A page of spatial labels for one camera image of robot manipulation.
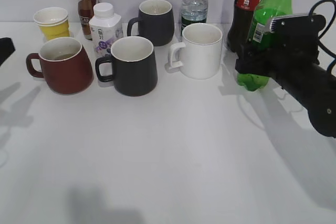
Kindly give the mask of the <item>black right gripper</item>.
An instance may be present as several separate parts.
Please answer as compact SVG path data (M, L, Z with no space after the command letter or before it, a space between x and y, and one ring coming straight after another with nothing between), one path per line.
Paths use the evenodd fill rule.
M318 35L326 26L320 14L291 14L268 19L265 35L275 40L266 49L257 49L252 43L241 45L235 69L242 74L272 77L290 69L319 65Z

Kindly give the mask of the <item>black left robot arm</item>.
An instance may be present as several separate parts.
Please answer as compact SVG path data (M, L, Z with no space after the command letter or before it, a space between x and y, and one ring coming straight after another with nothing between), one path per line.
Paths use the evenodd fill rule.
M9 37L0 38L0 66L14 53L15 46Z

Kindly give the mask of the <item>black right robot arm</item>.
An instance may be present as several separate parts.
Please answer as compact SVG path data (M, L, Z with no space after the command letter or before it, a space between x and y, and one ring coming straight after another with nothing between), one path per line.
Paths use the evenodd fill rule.
M291 14L268 19L263 32L276 37L267 49L246 42L235 68L274 79L308 111L314 129L335 137L335 77L319 66L318 33L326 26L319 14Z

